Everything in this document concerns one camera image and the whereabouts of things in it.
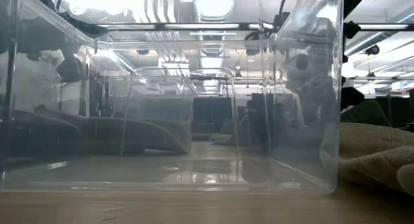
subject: table surface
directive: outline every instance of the table surface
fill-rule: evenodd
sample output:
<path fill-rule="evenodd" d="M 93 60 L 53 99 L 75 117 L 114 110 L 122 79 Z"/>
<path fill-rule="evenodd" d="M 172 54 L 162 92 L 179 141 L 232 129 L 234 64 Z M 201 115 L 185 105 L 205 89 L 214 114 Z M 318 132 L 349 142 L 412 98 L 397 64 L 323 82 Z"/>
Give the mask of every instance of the table surface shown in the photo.
<path fill-rule="evenodd" d="M 414 223 L 414 199 L 340 183 L 327 196 L 3 193 L 0 223 Z"/>

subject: clear plastic box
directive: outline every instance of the clear plastic box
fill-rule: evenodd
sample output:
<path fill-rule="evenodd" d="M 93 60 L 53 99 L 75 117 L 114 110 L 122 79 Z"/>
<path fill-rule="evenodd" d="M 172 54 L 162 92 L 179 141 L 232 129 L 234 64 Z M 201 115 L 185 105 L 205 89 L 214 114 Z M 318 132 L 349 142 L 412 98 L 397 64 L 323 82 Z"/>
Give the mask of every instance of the clear plastic box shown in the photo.
<path fill-rule="evenodd" d="M 101 1 L 0 0 L 2 190 L 336 188 L 342 0 Z"/>

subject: desk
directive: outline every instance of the desk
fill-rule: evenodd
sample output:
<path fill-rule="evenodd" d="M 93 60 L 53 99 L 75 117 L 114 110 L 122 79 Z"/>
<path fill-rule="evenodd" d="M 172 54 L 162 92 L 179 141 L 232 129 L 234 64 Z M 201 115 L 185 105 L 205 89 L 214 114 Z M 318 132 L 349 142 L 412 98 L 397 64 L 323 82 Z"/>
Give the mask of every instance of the desk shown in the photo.
<path fill-rule="evenodd" d="M 4 193 L 4 224 L 414 223 L 414 199 L 340 183 L 329 196 Z"/>

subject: transparent acrylic enclosure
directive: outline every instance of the transparent acrylic enclosure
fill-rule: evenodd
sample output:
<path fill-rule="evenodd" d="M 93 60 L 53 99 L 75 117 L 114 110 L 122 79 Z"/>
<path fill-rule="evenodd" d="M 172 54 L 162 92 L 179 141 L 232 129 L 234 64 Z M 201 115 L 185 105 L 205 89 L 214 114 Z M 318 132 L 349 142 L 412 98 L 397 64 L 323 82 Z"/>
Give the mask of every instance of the transparent acrylic enclosure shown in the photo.
<path fill-rule="evenodd" d="M 342 0 L 0 2 L 4 191 L 336 188 Z"/>

